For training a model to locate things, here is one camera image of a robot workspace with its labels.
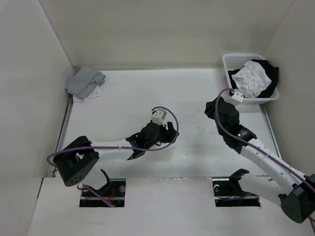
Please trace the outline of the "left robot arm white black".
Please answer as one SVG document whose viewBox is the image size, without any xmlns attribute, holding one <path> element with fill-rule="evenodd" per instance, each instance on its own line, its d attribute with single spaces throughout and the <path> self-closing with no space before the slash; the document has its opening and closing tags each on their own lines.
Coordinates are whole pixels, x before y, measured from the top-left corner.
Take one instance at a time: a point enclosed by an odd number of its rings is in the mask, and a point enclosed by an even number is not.
<svg viewBox="0 0 315 236">
<path fill-rule="evenodd" d="M 165 149 L 161 145 L 173 144 L 178 135 L 173 123 L 163 125 L 150 121 L 140 132 L 116 142 L 93 144 L 86 136 L 80 136 L 54 154 L 53 164 L 65 186 L 70 187 L 82 182 L 103 158 L 134 160 L 146 152 Z"/>
</svg>

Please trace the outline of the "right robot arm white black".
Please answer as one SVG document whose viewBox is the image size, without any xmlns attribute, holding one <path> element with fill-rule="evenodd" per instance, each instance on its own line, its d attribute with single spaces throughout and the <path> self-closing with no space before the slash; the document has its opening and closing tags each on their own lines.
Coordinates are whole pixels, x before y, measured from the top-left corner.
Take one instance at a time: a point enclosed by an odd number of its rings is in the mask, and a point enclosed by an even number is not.
<svg viewBox="0 0 315 236">
<path fill-rule="evenodd" d="M 236 107 L 222 97 L 206 103 L 204 114 L 215 121 L 225 144 L 253 162 L 267 177 L 238 169 L 229 176 L 233 194 L 253 193 L 281 208 L 295 223 L 303 223 L 315 211 L 315 176 L 306 175 L 284 162 L 248 128 L 240 124 Z"/>
</svg>

